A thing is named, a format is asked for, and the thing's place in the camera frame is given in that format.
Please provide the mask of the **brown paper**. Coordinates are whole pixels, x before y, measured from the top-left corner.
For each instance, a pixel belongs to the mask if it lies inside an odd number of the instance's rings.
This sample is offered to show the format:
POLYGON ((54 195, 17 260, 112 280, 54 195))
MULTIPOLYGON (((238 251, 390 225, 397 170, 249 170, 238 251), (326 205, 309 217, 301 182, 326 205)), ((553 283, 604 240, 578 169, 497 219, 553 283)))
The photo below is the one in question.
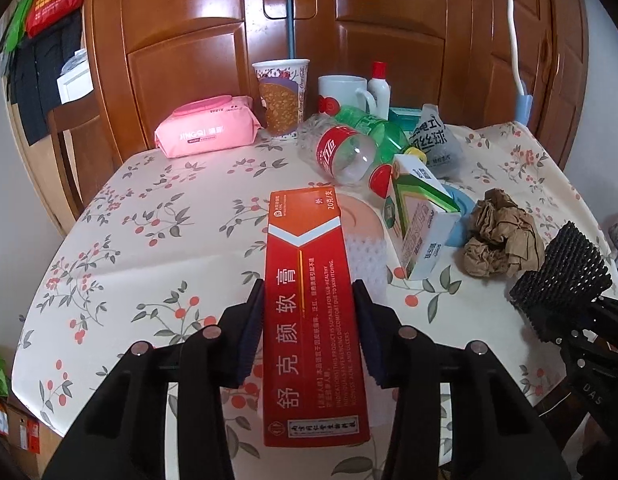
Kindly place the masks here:
POLYGON ((501 188, 488 190, 478 200, 469 216, 468 232, 463 266, 474 278, 515 276, 538 271, 544 263, 544 243, 532 215, 501 188))

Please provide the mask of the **red ointment box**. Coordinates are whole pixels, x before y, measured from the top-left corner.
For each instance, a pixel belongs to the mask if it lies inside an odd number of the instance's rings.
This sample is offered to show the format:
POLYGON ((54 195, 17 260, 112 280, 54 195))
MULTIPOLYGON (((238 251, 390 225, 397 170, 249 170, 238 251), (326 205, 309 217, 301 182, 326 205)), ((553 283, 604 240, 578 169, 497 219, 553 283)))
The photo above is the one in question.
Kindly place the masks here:
POLYGON ((262 367, 266 445, 369 440, 341 211, 330 186, 270 196, 262 367))

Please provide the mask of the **blue round lid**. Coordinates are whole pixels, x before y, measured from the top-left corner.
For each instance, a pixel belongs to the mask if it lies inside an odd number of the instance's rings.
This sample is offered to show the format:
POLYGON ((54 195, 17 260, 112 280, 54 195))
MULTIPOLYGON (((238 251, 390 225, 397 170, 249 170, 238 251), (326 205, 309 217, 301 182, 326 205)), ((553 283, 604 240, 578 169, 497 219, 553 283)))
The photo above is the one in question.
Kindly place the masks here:
POLYGON ((454 202, 459 206, 461 218, 455 222, 454 227, 447 239, 446 245, 449 247, 463 247, 469 240, 469 219, 475 208, 475 200, 472 200, 464 192, 451 185, 443 185, 446 191, 452 196, 454 202))

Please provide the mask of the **cardboard box on floor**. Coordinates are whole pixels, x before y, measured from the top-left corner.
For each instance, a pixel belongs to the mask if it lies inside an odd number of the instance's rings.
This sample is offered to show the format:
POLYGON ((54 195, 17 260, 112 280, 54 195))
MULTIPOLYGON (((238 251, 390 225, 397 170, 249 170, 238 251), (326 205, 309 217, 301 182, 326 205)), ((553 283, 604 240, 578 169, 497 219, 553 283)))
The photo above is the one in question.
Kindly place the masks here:
POLYGON ((41 479, 62 438, 0 398, 0 479, 41 479))

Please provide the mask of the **green white carton box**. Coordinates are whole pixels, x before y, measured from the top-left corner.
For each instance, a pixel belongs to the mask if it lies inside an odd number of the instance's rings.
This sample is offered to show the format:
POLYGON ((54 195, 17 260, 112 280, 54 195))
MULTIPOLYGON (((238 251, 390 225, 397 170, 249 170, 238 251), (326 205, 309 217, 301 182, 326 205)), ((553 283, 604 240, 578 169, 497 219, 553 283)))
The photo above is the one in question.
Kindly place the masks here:
POLYGON ((417 156, 394 156, 383 220, 408 280, 429 278, 460 218, 458 204, 417 156))

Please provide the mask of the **grey snack bag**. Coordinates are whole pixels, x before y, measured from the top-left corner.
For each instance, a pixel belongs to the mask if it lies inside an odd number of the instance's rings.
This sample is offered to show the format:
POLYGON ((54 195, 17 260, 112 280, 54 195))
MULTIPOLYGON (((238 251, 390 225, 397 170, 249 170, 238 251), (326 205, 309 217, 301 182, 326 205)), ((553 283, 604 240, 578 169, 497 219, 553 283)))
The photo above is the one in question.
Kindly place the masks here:
POLYGON ((420 120, 408 136, 413 148, 427 157, 427 166, 437 178, 456 176, 464 162, 459 140, 441 120, 438 106, 425 104, 420 120))

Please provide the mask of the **white mesh sheet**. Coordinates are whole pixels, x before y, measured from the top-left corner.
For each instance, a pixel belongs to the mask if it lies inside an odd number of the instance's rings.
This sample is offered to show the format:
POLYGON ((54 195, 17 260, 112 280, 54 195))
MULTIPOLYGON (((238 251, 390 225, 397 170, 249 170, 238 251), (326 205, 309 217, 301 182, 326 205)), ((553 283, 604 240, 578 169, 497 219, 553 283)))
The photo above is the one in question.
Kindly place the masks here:
POLYGON ((346 234, 351 281, 361 280, 376 304, 386 304, 387 245, 383 238, 346 234))

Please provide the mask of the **green plastic bottle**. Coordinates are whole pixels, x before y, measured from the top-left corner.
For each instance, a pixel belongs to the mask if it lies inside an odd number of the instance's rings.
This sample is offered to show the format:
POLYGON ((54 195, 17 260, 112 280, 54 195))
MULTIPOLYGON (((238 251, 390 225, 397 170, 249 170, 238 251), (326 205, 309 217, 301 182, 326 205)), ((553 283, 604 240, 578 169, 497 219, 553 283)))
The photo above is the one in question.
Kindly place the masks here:
POLYGON ((394 157, 409 150, 407 135, 395 122, 365 113, 354 106, 343 106, 335 119, 364 134, 375 143, 375 155, 362 180, 367 182, 373 193, 385 198, 393 171, 394 157))

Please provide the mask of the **wooden wardrobe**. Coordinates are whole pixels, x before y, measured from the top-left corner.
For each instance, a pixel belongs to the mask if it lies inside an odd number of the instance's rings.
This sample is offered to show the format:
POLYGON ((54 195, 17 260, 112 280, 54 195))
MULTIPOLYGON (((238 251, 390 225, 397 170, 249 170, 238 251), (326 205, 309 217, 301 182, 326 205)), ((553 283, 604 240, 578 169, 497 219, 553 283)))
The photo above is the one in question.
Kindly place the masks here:
POLYGON ((368 77, 387 64, 391 102, 433 103, 473 129, 514 116, 518 84, 529 129, 559 165, 582 110, 589 40, 584 0, 86 0, 87 48, 105 131, 121 159, 150 148, 176 107, 256 96, 253 64, 309 60, 318 78, 368 77))

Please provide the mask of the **clear cola bottle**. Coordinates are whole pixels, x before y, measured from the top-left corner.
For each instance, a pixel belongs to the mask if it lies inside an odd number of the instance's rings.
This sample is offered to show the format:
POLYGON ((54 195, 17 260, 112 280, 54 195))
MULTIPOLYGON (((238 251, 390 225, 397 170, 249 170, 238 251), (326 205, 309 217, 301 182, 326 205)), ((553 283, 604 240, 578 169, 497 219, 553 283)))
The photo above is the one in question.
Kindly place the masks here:
POLYGON ((317 113, 296 130, 300 158, 340 185, 355 185, 377 164, 374 141, 334 117, 317 113))

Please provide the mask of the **white bottle red cap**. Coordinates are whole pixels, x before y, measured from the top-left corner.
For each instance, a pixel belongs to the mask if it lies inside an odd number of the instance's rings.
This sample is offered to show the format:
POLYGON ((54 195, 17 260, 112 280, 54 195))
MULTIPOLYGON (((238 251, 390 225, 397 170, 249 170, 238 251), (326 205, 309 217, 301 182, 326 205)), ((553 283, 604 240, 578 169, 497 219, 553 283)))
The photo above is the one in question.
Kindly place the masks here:
POLYGON ((374 96, 376 101, 375 115, 379 118, 388 119, 391 88, 386 79, 387 64, 381 61, 372 63, 372 77, 367 84, 367 90, 374 96))

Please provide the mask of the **wooden chair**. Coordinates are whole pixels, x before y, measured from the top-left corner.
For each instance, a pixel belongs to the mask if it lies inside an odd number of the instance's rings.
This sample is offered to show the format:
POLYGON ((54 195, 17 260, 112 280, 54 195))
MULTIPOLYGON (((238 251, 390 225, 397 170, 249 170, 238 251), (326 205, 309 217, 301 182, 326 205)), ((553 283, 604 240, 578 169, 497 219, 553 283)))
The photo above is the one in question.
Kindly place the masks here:
POLYGON ((122 164, 105 131, 96 92, 50 110, 47 116, 56 168, 75 220, 122 164))

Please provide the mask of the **white ceramic mug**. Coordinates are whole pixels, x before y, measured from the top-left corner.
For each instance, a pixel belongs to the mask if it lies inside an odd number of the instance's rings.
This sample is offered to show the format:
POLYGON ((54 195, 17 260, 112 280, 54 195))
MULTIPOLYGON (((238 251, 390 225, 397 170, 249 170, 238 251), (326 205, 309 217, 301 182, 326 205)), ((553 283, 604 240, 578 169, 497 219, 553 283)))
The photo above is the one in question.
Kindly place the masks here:
POLYGON ((377 103, 367 90, 367 80, 351 75, 323 75, 318 78, 318 112, 335 116, 344 106, 375 115, 377 103))

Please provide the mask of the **printed paper cup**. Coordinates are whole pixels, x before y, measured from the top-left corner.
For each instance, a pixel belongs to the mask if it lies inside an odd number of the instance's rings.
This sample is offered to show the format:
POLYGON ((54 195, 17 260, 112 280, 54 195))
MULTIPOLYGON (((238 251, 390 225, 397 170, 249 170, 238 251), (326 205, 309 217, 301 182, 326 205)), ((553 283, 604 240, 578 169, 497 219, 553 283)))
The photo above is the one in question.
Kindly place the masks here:
POLYGON ((265 110, 270 136, 287 136, 296 131, 305 116, 309 60, 285 58, 256 62, 260 101, 265 110))

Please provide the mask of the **dark hanging clothes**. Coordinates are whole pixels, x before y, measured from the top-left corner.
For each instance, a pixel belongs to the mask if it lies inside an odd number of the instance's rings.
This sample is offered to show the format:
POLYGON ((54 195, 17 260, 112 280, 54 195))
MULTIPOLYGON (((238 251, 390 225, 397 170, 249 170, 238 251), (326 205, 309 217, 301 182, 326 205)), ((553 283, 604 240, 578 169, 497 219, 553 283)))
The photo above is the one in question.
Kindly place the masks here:
POLYGON ((49 134, 47 114, 61 105, 56 79, 80 48, 82 11, 76 10, 38 36, 24 39, 9 65, 8 99, 18 106, 28 145, 49 134))

